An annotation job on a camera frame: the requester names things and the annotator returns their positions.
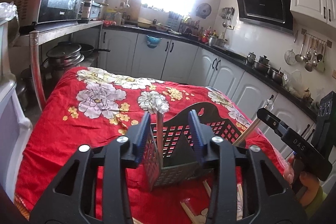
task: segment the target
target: microwave vent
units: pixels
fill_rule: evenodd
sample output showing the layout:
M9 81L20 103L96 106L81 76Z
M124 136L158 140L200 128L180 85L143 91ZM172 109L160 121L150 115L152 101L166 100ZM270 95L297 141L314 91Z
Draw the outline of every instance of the microwave vent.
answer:
M19 16L19 19L26 19L29 0L14 0L14 4L17 7L17 14Z

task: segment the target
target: hand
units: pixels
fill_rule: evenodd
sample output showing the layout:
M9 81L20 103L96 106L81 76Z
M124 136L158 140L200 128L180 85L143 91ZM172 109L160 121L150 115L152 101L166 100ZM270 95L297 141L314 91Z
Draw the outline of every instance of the hand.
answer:
M283 177L290 185L292 185L293 179L294 179L294 170L292 167L293 161L294 161L294 156L291 156L288 159L288 167L285 169L283 173ZM303 197L300 199L300 203L302 206L307 206L316 197L317 191L320 187L320 181L315 175L311 173L307 173L307 172L300 173L300 181L303 186L307 187L307 191L304 193Z

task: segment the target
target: shelf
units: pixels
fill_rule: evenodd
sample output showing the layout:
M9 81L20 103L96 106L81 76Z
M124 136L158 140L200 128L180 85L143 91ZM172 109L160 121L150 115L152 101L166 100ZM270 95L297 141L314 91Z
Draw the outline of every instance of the shelf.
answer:
M49 31L40 32L39 33L39 45L42 45L58 37L62 37L64 35L67 35L73 32L85 30L88 28L102 25L102 24L103 24L102 21L90 21L89 23L76 24L72 26L60 27L60 28L49 30ZM16 47L28 47L29 46L29 34L19 36L15 43L15 46Z
M98 58L99 52L93 52L88 57L85 57L85 59L79 63L81 67L90 67L92 63Z

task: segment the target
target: silver screw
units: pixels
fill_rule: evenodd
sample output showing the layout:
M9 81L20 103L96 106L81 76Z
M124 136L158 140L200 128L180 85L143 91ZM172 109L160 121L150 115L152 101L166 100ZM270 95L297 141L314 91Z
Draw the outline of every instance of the silver screw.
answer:
M78 148L78 150L79 150L80 152L87 152L87 151L90 150L90 147L89 147L87 144L84 144L84 145L81 145L81 146Z
M253 151L253 152L259 152L261 149L259 146L257 145L251 145L250 146L250 149Z
M120 136L119 138L117 138L118 143L125 143L127 141L128 141L128 137L126 136Z
M215 143L221 143L221 142L224 141L224 139L223 139L222 137L219 137L219 136L213 136L213 137L211 138L211 140L212 140L213 142L215 142Z

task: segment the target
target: green sleeve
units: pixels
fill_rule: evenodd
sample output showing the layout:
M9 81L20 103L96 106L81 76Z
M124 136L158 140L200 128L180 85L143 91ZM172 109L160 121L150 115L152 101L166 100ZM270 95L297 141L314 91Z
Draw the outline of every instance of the green sleeve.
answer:
M323 189L320 186L314 200L304 208L306 214L308 215L308 218L310 218L317 211L317 209L321 206L322 202L326 199L326 197L327 194L323 192Z

